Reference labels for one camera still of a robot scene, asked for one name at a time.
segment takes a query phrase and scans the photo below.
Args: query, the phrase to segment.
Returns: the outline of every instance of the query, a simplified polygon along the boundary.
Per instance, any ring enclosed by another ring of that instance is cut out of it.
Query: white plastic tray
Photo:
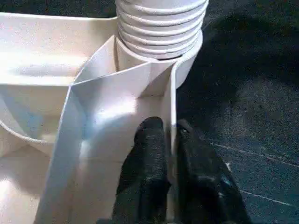
[[[117,18],[1,13],[0,23],[0,223],[108,220],[139,123],[160,116],[173,147],[175,90],[202,34],[158,61],[122,43]]]

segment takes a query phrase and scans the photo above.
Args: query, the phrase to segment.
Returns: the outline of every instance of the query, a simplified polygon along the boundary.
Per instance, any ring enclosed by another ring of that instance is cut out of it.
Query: curved plastic edge
[[[200,32],[199,38],[197,42],[194,45],[194,48],[190,51],[188,51],[186,54],[184,54],[178,62],[176,62],[172,68],[171,74],[173,74],[173,78],[175,79],[176,82],[176,88],[180,87],[183,82],[186,80],[187,75],[192,67],[192,64],[195,60],[196,55],[198,54],[201,46],[203,43],[203,35],[202,32]],[[179,68],[181,66],[186,65],[184,71],[178,73]]]
[[[142,35],[149,35],[149,36],[172,36],[172,35],[179,35],[179,34],[183,34],[191,29],[193,29],[196,26],[201,27],[202,23],[203,23],[203,19],[205,17],[205,13],[203,13],[193,24],[191,24],[190,26],[186,27],[186,28],[181,28],[181,29],[174,29],[171,31],[151,31],[151,30],[146,30],[146,29],[142,29],[142,28],[138,28],[135,26],[132,26],[130,24],[128,24],[125,21],[119,20],[118,23],[123,24],[122,26],[127,26],[130,29],[132,29],[133,31],[140,33]]]
[[[179,58],[174,58],[174,59],[168,59],[168,60],[163,60],[163,61],[159,61],[155,58],[151,58],[151,57],[145,57],[145,56],[141,56],[133,51],[131,51],[122,41],[121,38],[116,37],[116,41],[117,44],[119,44],[119,46],[122,48],[123,51],[126,52],[126,54],[132,56],[132,57],[136,57],[139,60],[143,60],[145,62],[153,62],[153,63],[175,63]]]
[[[28,141],[28,143],[30,144],[31,142],[33,143],[42,143],[42,144],[52,144],[52,142],[47,142],[47,141],[44,141],[44,140],[39,140],[39,139],[33,139],[33,138],[30,138],[30,137],[26,137],[24,135],[21,135],[17,132],[15,132],[14,130],[12,130],[11,128],[9,128],[8,126],[6,126],[2,120],[0,120],[0,126],[2,126],[5,130],[7,130],[9,133],[11,133],[12,135],[20,138],[20,139],[23,139],[23,140],[26,140]]]
[[[189,15],[185,18],[170,20],[170,21],[154,21],[154,20],[143,19],[143,18],[134,16],[134,15],[129,15],[129,14],[125,13],[124,11],[120,12],[119,8],[116,9],[116,12],[119,15],[120,19],[122,17],[127,17],[131,20],[134,20],[136,22],[139,22],[139,23],[147,25],[147,26],[166,27],[166,26],[179,25],[179,24],[182,24],[182,23],[185,23],[185,22],[188,22],[188,21],[191,21],[191,20],[195,19],[196,17],[202,15],[206,11],[206,8],[207,8],[208,4],[209,4],[209,1],[207,0],[205,2],[204,6],[199,11],[197,11],[196,13],[194,13],[192,15]]]
[[[119,23],[118,24],[119,32],[121,31],[124,36],[127,36],[128,38],[131,38],[133,41],[139,42],[141,44],[146,44],[146,45],[154,45],[154,46],[163,46],[163,45],[171,45],[171,44],[177,44],[183,41],[187,41],[188,39],[192,38],[194,35],[198,33],[201,27],[196,27],[191,33],[189,33],[186,36],[183,36],[178,39],[173,39],[173,40],[168,40],[168,41],[152,41],[152,40],[146,40],[143,38],[140,38],[138,36],[132,35],[128,33],[127,31],[124,30],[122,25]]]
[[[27,145],[26,141],[12,135],[6,129],[0,126],[0,157],[11,152],[17,151]]]
[[[134,45],[134,44],[131,44],[130,42],[128,41],[125,41],[125,38],[123,38],[123,41],[130,47],[136,49],[136,50],[139,50],[139,51],[142,51],[144,53],[147,53],[147,54],[168,54],[168,53],[175,53],[177,51],[181,51],[185,48],[188,48],[189,46],[191,46],[195,41],[196,39],[199,37],[201,31],[198,31],[197,34],[187,43],[179,46],[179,47],[176,47],[176,48],[170,48],[170,49],[164,49],[164,50],[155,50],[155,49],[148,49],[148,48],[143,48],[143,47],[140,47],[140,46],[137,46],[137,45]]]

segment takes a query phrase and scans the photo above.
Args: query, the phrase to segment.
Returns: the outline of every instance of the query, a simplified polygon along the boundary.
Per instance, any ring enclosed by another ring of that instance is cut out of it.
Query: white plastic compartment
[[[34,222],[69,85],[115,30],[116,18],[0,13],[0,223]]]
[[[87,79],[82,71],[77,80],[82,75],[83,81],[70,87],[36,224],[109,220],[122,163],[133,146],[136,128],[147,117],[163,119],[172,148],[176,74],[171,75],[171,69],[177,61],[188,65],[180,70],[177,83],[183,82],[201,40],[185,56],[168,61],[137,56],[117,37],[104,46],[113,46],[113,42],[117,54],[129,61],[133,56],[149,61],[108,75],[95,69]],[[171,180],[171,162],[169,166]],[[170,191],[168,219],[174,218],[173,212]]]
[[[51,155],[68,87],[116,23],[0,13],[0,125]]]

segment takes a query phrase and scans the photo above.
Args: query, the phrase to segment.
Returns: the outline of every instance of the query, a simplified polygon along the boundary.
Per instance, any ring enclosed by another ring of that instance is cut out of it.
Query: dark floor
[[[1,11],[112,17],[112,0],[4,0]],[[254,223],[299,223],[299,1],[210,0],[178,118],[230,164]]]

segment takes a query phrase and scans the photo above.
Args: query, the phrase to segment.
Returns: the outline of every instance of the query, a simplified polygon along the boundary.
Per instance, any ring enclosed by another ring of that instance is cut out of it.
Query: white plastic container
[[[175,90],[186,78],[202,39],[181,57],[159,61],[129,50],[114,35],[116,18],[1,13],[0,21],[9,25],[0,28],[3,54],[42,59],[26,59],[12,70],[8,67],[14,68],[14,63],[2,64],[0,223],[107,221],[121,163],[131,150],[139,123],[160,116],[173,147]],[[63,62],[57,60],[62,53],[69,55],[61,58]],[[80,65],[69,61],[74,57],[81,58]],[[37,72],[28,64],[51,66]],[[57,73],[61,70],[67,81],[61,82],[64,76]],[[14,77],[20,77],[20,83]],[[38,123],[48,115],[55,122]],[[171,181],[171,160],[169,166]],[[174,218],[171,194],[168,220]]]
[[[161,117],[168,146],[173,148],[176,83],[185,79],[201,44],[198,41],[179,59],[165,61],[139,56],[115,36],[97,51],[92,60],[101,51],[114,52],[116,58],[130,58],[134,66],[107,75],[95,69],[88,77],[83,69],[77,77],[80,82],[69,88],[36,224],[110,219],[121,166],[138,125],[147,117]],[[171,72],[176,63],[182,75],[178,80]],[[171,160],[169,167],[171,180]],[[168,220],[174,218],[173,210],[170,191]]]

